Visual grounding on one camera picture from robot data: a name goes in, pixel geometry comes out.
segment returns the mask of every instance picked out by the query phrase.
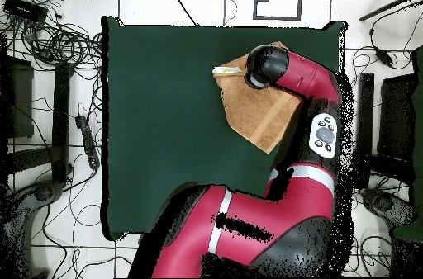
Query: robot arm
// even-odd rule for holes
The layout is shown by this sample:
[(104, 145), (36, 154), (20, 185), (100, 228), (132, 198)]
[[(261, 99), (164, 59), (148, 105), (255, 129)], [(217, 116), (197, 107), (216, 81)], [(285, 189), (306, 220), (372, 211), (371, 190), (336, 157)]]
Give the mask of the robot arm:
[[(222, 186), (186, 192), (173, 215), (160, 217), (157, 228), (173, 217), (164, 235), (156, 227), (145, 234), (129, 277), (142, 264), (150, 267), (147, 277), (200, 277), (206, 253), (267, 277), (312, 277), (325, 262), (340, 150), (336, 81), (319, 64), (272, 46), (254, 49), (247, 68), (251, 87), (274, 86), (304, 99), (292, 152), (271, 171), (264, 196)], [(285, 186), (273, 189), (284, 177)], [(144, 253), (152, 246), (148, 264)]]

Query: round button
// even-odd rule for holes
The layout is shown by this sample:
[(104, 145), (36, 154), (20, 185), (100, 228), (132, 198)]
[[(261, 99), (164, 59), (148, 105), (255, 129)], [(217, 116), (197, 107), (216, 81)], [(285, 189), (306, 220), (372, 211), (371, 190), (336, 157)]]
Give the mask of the round button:
[(327, 127), (321, 127), (316, 131), (316, 137), (325, 143), (332, 143), (335, 139), (334, 133)]
[(374, 200), (374, 203), (375, 206), (383, 212), (391, 210), (391, 208), (393, 207), (392, 199), (387, 196), (380, 196), (379, 198), (376, 198)]

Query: dark green mat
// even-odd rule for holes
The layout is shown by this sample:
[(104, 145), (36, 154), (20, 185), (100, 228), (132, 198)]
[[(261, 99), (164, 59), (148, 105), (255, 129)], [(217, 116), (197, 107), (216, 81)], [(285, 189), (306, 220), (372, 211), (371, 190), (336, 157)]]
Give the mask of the dark green mat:
[(344, 26), (120, 26), (103, 19), (109, 121), (102, 210), (111, 232), (150, 231), (169, 193), (184, 182), (262, 194), (275, 150), (267, 155), (229, 127), (212, 70), (279, 40), (338, 71)]

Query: control buttons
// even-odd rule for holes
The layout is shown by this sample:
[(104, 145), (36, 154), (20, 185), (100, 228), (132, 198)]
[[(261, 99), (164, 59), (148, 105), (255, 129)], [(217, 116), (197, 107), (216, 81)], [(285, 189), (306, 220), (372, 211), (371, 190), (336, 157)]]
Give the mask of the control buttons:
[(316, 137), (325, 143), (332, 143), (335, 139), (334, 133), (326, 127), (321, 127), (316, 132)]
[(311, 122), (308, 146), (322, 158), (334, 158), (337, 135), (338, 126), (335, 118), (327, 113), (317, 114)]

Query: black joint cap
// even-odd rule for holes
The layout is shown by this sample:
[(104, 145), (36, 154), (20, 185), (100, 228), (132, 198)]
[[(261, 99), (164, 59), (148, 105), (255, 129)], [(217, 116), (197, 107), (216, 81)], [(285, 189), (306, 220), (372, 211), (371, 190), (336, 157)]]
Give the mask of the black joint cap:
[(287, 71), (288, 53), (283, 48), (260, 45), (250, 52), (246, 66), (245, 81), (251, 87), (265, 88), (281, 78)]

